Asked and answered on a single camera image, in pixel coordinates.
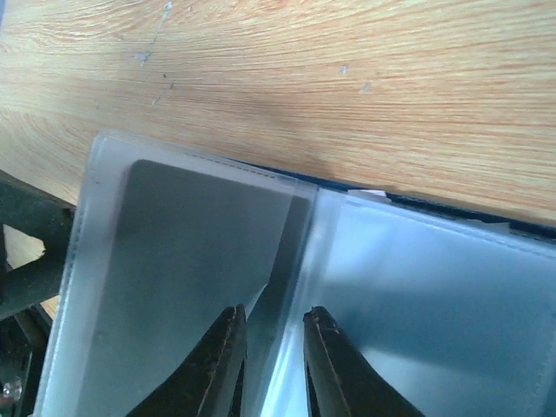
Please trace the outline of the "blue leather card holder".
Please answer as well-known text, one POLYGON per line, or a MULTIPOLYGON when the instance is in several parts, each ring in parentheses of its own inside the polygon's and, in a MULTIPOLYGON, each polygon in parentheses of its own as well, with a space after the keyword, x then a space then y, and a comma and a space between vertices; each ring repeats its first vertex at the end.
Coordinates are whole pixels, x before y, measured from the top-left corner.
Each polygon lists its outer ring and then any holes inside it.
POLYGON ((123 416, 229 306, 247 416, 304 416, 326 308, 427 416, 555 413, 555 232, 117 130, 94 139, 37 416, 123 416))

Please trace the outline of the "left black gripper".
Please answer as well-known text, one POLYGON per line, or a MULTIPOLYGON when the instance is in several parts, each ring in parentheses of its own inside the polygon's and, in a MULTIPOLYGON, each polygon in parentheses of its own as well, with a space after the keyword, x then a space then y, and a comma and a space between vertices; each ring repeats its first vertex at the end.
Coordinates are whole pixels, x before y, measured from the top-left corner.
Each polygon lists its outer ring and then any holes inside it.
POLYGON ((39 303, 59 292, 75 210, 1 173, 2 416, 33 414, 52 325, 39 303))

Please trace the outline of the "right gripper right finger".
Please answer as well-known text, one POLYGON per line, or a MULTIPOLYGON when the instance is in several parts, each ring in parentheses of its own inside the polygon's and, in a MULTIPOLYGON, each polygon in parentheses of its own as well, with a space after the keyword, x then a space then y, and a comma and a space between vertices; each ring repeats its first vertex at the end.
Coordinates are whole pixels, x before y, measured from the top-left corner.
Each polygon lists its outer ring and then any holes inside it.
POLYGON ((303 316, 310 416, 421 416, 368 363, 322 306, 303 316))

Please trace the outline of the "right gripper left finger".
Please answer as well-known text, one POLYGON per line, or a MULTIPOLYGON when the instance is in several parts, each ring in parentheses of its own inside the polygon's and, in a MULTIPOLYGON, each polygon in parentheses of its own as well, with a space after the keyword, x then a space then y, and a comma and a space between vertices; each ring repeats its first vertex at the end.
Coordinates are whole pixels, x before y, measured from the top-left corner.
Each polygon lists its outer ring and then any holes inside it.
POLYGON ((170 377, 130 416, 240 416, 247 359, 242 304, 216 318, 170 377))

